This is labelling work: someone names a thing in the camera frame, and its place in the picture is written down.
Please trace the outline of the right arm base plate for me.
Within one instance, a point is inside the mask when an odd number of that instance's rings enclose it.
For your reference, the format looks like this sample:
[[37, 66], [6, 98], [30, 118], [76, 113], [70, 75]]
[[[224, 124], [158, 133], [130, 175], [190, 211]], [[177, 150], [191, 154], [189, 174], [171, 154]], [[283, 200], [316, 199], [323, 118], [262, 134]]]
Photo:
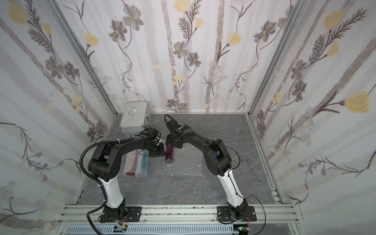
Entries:
[[229, 206], [218, 206], [217, 220], [221, 223], [230, 222], [256, 222], [257, 216], [254, 207], [248, 206], [245, 212], [237, 213], [235, 209], [231, 209]]

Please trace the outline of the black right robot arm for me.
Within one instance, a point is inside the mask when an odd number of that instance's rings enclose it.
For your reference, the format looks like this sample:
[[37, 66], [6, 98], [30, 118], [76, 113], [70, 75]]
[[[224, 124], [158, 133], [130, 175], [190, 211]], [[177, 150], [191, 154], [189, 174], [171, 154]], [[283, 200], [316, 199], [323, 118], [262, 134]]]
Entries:
[[187, 125], [167, 125], [169, 135], [166, 144], [182, 148], [190, 144], [200, 150], [208, 170], [219, 179], [227, 196], [227, 203], [234, 220], [244, 218], [248, 209], [247, 199], [242, 195], [233, 175], [232, 158], [222, 140], [211, 140], [194, 132]]

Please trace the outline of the purple glass bottle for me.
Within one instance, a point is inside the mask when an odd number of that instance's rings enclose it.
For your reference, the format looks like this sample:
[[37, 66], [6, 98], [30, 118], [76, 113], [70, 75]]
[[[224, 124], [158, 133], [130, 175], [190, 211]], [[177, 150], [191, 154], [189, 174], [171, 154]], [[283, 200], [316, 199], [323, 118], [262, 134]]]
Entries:
[[171, 145], [166, 146], [165, 150], [165, 163], [171, 164], [173, 162], [174, 147]]

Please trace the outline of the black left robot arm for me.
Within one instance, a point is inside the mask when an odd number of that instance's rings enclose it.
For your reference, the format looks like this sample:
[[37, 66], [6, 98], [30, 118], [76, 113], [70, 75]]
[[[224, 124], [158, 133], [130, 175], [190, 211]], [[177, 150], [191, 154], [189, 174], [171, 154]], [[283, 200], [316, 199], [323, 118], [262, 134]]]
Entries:
[[79, 167], [87, 177], [97, 182], [104, 196], [104, 206], [111, 209], [123, 207], [118, 173], [122, 157], [134, 150], [147, 150], [150, 157], [165, 155], [160, 143], [161, 133], [147, 127], [141, 133], [127, 139], [101, 141], [87, 147], [79, 158]]

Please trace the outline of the bubble wrap sheet stack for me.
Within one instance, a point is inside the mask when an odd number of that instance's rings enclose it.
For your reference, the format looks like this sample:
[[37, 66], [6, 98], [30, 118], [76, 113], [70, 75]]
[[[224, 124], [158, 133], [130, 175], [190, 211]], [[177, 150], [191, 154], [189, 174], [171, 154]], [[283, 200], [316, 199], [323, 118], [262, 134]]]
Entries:
[[174, 148], [171, 163], [167, 163], [165, 158], [158, 157], [154, 170], [164, 175], [201, 176], [203, 158], [200, 150], [185, 144], [181, 149]]

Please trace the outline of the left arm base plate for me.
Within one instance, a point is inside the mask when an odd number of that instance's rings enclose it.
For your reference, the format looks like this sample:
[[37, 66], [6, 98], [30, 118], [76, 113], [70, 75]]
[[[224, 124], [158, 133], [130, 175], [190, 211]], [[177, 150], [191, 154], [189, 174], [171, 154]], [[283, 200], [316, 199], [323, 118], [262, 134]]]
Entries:
[[120, 207], [119, 209], [104, 207], [102, 215], [99, 217], [100, 223], [107, 222], [139, 222], [142, 207]]

